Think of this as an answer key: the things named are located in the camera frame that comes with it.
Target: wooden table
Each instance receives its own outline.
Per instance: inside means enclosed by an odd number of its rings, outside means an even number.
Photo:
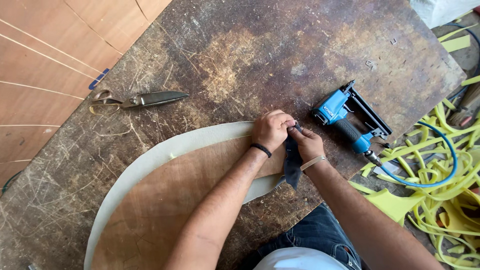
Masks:
[[[92,93],[1,198],[1,265],[81,269],[110,187],[172,136],[280,108],[324,138],[331,163],[349,178],[367,161],[337,132],[311,122],[312,105],[357,79],[393,141],[464,76],[406,0],[173,0],[95,91],[127,98],[168,89],[190,97],[94,116]],[[319,203],[303,178],[296,192],[282,185],[245,205],[219,268],[235,266]]]

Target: scissor blade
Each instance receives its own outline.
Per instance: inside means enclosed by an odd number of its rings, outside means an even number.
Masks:
[[[137,100],[140,102],[141,106],[154,106],[174,102],[188,96],[189,94],[185,94],[182,92],[163,91],[138,95]]]

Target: white shirt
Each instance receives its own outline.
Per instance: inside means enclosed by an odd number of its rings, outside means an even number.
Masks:
[[[306,247],[277,249],[263,258],[253,270],[348,270],[322,251]]]

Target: blue staple gun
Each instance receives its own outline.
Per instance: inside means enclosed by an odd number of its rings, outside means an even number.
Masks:
[[[352,144],[353,151],[363,153],[365,157],[377,166],[381,166],[380,158],[370,150],[370,139],[380,137],[383,140],[392,133],[392,129],[373,111],[370,105],[353,88],[355,80],[335,90],[325,97],[312,109],[312,116],[322,125],[333,125]],[[362,134],[347,119],[347,113],[353,112],[350,108],[363,112],[365,125],[369,132]]]

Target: hand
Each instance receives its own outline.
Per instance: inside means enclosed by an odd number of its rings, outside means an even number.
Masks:
[[[273,110],[255,120],[252,142],[260,144],[268,151],[275,151],[288,136],[287,128],[295,126],[296,121],[281,110]]]
[[[297,141],[299,153],[303,162],[309,162],[318,156],[324,156],[324,142],[322,138],[314,132],[304,128],[301,133],[296,128],[288,128],[288,134]]]

